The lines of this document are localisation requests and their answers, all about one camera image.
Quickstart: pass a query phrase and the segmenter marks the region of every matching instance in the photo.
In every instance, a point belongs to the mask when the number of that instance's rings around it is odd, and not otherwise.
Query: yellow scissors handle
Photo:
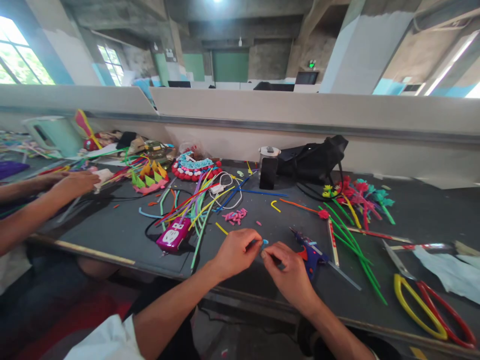
[[[447,331],[445,328],[442,326],[440,321],[438,321],[437,317],[434,315],[434,313],[429,309],[429,307],[423,302],[423,300],[418,296],[418,294],[412,289],[410,284],[405,280],[400,274],[395,274],[394,278],[394,288],[395,288],[395,294],[396,297],[398,298],[398,301],[400,302],[401,306],[405,309],[405,311],[410,315],[410,317],[418,324],[421,326],[423,330],[425,330],[427,333],[432,335],[434,338],[439,339],[439,340],[447,340],[448,335]],[[405,286],[405,288],[408,290],[408,292],[413,296],[415,301],[421,306],[423,311],[428,315],[430,320],[433,322],[435,325],[436,329],[438,332],[432,330],[429,328],[427,325],[424,324],[422,320],[418,318],[417,315],[412,311],[412,309],[409,307],[407,302],[405,301],[404,295],[402,294],[402,285]]]

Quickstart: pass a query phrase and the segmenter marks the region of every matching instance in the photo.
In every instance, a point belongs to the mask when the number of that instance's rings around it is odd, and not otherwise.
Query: blue glue gun
[[[298,254],[305,261],[305,269],[310,281],[313,279],[317,264],[326,264],[329,262],[329,257],[319,251],[315,246],[310,245],[312,242],[308,237],[303,236],[301,232],[298,232],[292,228],[290,230],[295,235],[296,241],[303,246],[303,251]]]

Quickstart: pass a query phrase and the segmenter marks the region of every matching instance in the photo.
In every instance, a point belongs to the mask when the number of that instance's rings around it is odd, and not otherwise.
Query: sleeve
[[[135,338],[132,316],[123,323],[120,316],[110,316],[65,357],[65,360],[83,359],[144,360]]]

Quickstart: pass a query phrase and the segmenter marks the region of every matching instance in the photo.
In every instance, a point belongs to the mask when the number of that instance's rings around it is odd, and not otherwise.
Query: kettle
[[[64,158],[76,157],[84,141],[72,122],[62,116],[41,116],[22,121],[33,139],[45,150],[57,150]]]

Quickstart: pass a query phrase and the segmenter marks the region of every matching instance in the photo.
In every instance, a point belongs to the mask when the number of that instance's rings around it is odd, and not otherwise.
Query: work table
[[[248,176],[246,163],[231,160],[222,162],[222,168],[225,171],[236,176],[237,170],[241,170],[245,176]],[[36,167],[39,168],[45,163],[48,161],[36,162]],[[20,173],[11,179],[19,179],[25,174],[25,172]],[[408,238],[416,244],[451,244],[458,240],[479,250],[476,225],[479,217],[480,188],[440,190],[415,179],[384,178],[380,180],[365,174],[349,175],[353,181],[361,178],[369,184],[375,185],[376,188],[380,188],[381,185],[391,188],[388,191],[389,198],[396,202],[390,208],[390,213],[397,225],[391,225],[386,219],[378,221],[372,218],[371,231]],[[340,179],[338,174],[335,174],[333,178]],[[242,188],[259,191],[258,173],[252,175]],[[321,192],[320,187],[316,186],[315,188]],[[173,183],[172,189],[193,192],[195,184],[177,179]],[[289,197],[284,198],[285,200],[310,209],[318,210],[318,205],[323,206],[303,194],[295,183],[286,178],[278,178],[275,190],[272,192],[287,194]],[[139,214],[141,207],[148,214],[160,215],[159,205],[148,206],[148,203],[158,199],[157,194],[158,192],[140,197],[140,194],[133,190],[131,183],[124,180],[103,189],[98,195],[84,196],[62,223],[57,222],[59,219],[57,216],[46,223],[39,233],[48,238],[60,240],[57,245],[68,251],[87,254],[152,274],[185,279],[190,276],[190,266],[198,238],[195,233],[192,233],[189,239],[191,248],[188,251],[163,256],[160,248],[144,234],[145,228],[153,219]],[[111,196],[115,196],[117,199],[108,198]],[[239,196],[237,193],[228,205],[235,204]],[[180,192],[178,203],[180,204],[188,197],[187,193]],[[172,209],[173,199],[171,194],[167,195],[163,204],[165,213]],[[281,212],[277,212],[271,207],[271,202],[274,200],[278,201],[279,197],[244,192],[240,206],[233,210],[245,208],[248,211],[247,216],[242,219],[241,226],[231,225],[222,217],[232,210],[212,212],[203,235],[196,268],[201,268],[215,256],[225,238],[225,234],[215,226],[215,222],[218,222],[228,232],[253,228],[270,244],[282,241],[298,252],[301,250],[301,246],[297,244],[289,230],[289,227],[292,227],[317,242],[316,246],[332,257],[325,220],[320,219],[315,213],[281,201],[275,204],[281,210]],[[152,226],[149,233],[159,235],[161,231],[161,227]],[[388,302],[388,306],[383,305],[376,296],[356,255],[340,242],[337,242],[340,268],[362,290],[355,289],[329,266],[320,266],[312,281],[318,295],[347,324],[398,337],[410,334],[412,339],[419,337],[420,342],[436,342],[437,340],[434,340],[414,323],[397,300],[394,292],[394,274],[398,271],[385,251],[381,239],[359,233],[353,235],[364,255],[374,264],[372,270],[378,279],[380,290]],[[391,246],[401,245],[396,241],[387,241],[387,243]],[[87,253],[84,248],[100,253]],[[460,314],[477,339],[480,340],[480,305],[456,294],[446,293],[437,276],[423,267],[411,252],[399,252],[398,256],[414,276],[425,281]],[[265,306],[293,311],[276,288],[259,256],[249,269],[224,281],[218,289],[225,291],[226,294],[241,294],[244,300],[251,299]],[[412,309],[421,315],[422,313],[413,306],[409,297],[406,299]],[[445,343],[445,345],[456,346],[451,342]],[[459,352],[473,354],[470,350],[458,349]]]

